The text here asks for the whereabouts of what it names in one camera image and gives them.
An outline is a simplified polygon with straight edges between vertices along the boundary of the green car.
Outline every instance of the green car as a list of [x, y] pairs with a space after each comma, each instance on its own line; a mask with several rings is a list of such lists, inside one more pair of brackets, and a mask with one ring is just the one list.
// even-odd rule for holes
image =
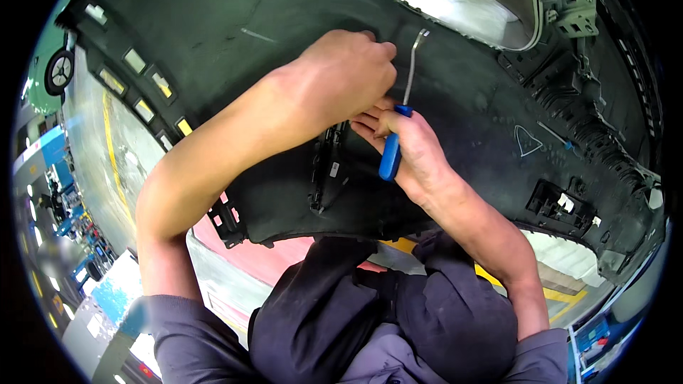
[[21, 94], [36, 113], [55, 113], [64, 103], [64, 89], [74, 75], [74, 53], [66, 31], [55, 25], [55, 18], [69, 0], [58, 0], [40, 33], [29, 63], [28, 77]]

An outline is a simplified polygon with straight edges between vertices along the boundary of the screwdriver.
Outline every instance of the screwdriver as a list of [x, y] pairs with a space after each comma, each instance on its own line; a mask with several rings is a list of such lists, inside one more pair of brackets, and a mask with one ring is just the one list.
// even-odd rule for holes
[[[393, 107], [393, 111], [402, 114], [405, 117], [411, 117], [413, 108], [408, 107], [408, 98], [411, 96], [411, 88], [413, 87], [413, 76], [415, 73], [415, 50], [420, 45], [420, 42], [429, 35], [429, 31], [424, 28], [420, 30], [415, 43], [411, 50], [411, 70], [408, 72], [408, 84], [406, 85], [406, 93], [403, 95], [403, 104], [397, 104]], [[390, 133], [385, 143], [385, 149], [382, 153], [382, 161], [380, 162], [380, 178], [385, 181], [391, 181], [396, 176], [398, 165], [401, 163], [401, 150], [398, 145], [398, 134]]]

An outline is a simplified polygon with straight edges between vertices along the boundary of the yellow floor line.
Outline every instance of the yellow floor line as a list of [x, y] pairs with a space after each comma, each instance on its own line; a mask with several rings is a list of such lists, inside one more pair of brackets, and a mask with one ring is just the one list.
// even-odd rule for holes
[[[408, 240], [404, 237], [398, 239], [397, 242], [392, 242], [392, 241], [380, 241], [388, 246], [391, 246], [395, 249], [398, 249], [399, 251], [406, 252], [407, 254], [411, 253], [413, 251], [413, 247], [415, 246], [415, 243], [411, 240]], [[495, 277], [491, 276], [486, 270], [482, 269], [482, 266], [479, 264], [474, 265], [474, 271], [478, 276], [483, 277], [484, 279], [488, 280], [491, 282], [491, 284], [496, 285], [496, 286], [502, 286], [502, 284], [496, 279]], [[567, 311], [569, 311], [572, 307], [576, 305], [582, 298], [584, 298], [588, 294], [585, 290], [579, 291], [578, 294], [576, 295], [568, 295], [561, 293], [557, 290], [550, 289], [550, 288], [543, 288], [543, 295], [546, 297], [546, 299], [550, 299], [552, 301], [556, 302], [563, 302], [567, 303], [567, 306], [560, 310], [556, 315], [554, 315], [551, 318], [551, 322], [553, 320], [557, 320], [560, 316], [565, 314]]]
[[119, 192], [119, 198], [124, 204], [124, 209], [126, 210], [126, 216], [131, 222], [133, 228], [135, 228], [135, 222], [132, 220], [131, 209], [128, 208], [128, 202], [126, 201], [126, 196], [124, 190], [121, 188], [121, 179], [119, 178], [119, 169], [116, 166], [116, 158], [114, 157], [114, 143], [111, 141], [111, 125], [109, 124], [109, 104], [111, 104], [111, 99], [107, 95], [107, 91], [102, 92], [102, 108], [105, 115], [105, 137], [107, 138], [107, 149], [109, 150], [109, 159], [111, 160], [111, 169], [114, 172], [114, 182], [116, 183], [116, 190]]

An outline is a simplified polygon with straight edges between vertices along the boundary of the red floor marking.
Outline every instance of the red floor marking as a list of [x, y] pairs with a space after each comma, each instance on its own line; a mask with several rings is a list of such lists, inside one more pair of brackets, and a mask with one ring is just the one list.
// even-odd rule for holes
[[[213, 252], [224, 257], [230, 264], [242, 269], [250, 276], [270, 286], [275, 286], [282, 273], [290, 265], [303, 260], [308, 252], [308, 248], [313, 243], [312, 237], [296, 237], [275, 242], [275, 247], [269, 249], [245, 240], [243, 243], [228, 250], [218, 237], [216, 229], [211, 225], [208, 215], [201, 218], [200, 222], [194, 226], [194, 230], [197, 239]], [[386, 270], [384, 267], [368, 261], [361, 264], [360, 268], [371, 271]]]

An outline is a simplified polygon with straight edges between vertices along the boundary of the person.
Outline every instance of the person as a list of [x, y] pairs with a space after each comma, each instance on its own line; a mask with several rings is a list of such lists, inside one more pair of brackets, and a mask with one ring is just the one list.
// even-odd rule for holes
[[[326, 33], [149, 174], [137, 248], [165, 383], [566, 382], [567, 333], [549, 329], [531, 245], [449, 166], [420, 113], [393, 111], [395, 55], [369, 32]], [[398, 134], [396, 183], [443, 228], [413, 251], [427, 275], [359, 269], [376, 241], [316, 236], [253, 312], [247, 351], [203, 306], [186, 232], [241, 172], [346, 120], [379, 152]]]

